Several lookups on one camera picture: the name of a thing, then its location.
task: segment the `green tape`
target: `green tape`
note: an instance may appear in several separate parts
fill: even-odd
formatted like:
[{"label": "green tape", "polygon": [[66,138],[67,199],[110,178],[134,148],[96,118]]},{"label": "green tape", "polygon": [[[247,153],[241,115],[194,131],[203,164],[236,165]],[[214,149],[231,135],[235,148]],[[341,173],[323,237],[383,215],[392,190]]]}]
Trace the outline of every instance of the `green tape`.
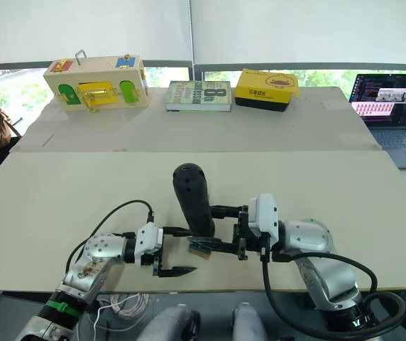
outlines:
[{"label": "green tape", "polygon": [[66,302],[47,301],[45,305],[58,310],[60,313],[66,313],[68,315],[74,316],[75,318],[79,318],[82,315],[82,313],[78,310],[69,307],[69,304],[67,304]]}]

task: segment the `laptop screen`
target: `laptop screen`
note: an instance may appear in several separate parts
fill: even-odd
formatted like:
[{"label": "laptop screen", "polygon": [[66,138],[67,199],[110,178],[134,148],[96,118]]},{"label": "laptop screen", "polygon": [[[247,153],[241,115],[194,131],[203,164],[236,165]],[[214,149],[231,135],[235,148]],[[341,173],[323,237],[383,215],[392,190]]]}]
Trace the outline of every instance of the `laptop screen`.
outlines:
[{"label": "laptop screen", "polygon": [[406,128],[406,75],[357,75],[350,103],[369,127]]}]

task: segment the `yellow box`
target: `yellow box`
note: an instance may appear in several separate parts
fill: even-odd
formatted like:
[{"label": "yellow box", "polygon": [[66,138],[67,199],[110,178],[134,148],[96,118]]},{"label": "yellow box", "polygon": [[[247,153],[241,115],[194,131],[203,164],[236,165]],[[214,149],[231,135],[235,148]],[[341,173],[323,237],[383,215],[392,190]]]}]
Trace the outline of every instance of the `yellow box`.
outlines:
[{"label": "yellow box", "polygon": [[68,112],[149,105],[139,55],[55,60],[44,78]]},{"label": "yellow box", "polygon": [[234,99],[237,105],[283,112],[292,94],[300,95],[296,76],[243,69]]}]

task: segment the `green book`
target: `green book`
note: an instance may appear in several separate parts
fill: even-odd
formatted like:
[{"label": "green book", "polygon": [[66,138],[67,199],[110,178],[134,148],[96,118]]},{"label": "green book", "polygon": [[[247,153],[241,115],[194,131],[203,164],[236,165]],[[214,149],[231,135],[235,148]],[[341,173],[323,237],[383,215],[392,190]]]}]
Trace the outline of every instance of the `green book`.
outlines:
[{"label": "green book", "polygon": [[231,108],[230,82],[173,80],[168,87],[165,106],[170,111],[229,112]]}]

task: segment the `laptop keyboard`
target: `laptop keyboard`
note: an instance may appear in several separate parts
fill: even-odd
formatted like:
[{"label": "laptop keyboard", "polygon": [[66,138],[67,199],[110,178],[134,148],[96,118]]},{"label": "laptop keyboard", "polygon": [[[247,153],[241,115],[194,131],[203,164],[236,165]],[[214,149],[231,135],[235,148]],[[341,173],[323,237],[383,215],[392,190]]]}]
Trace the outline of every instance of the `laptop keyboard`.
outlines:
[{"label": "laptop keyboard", "polygon": [[383,148],[406,148],[406,130],[371,130]]}]

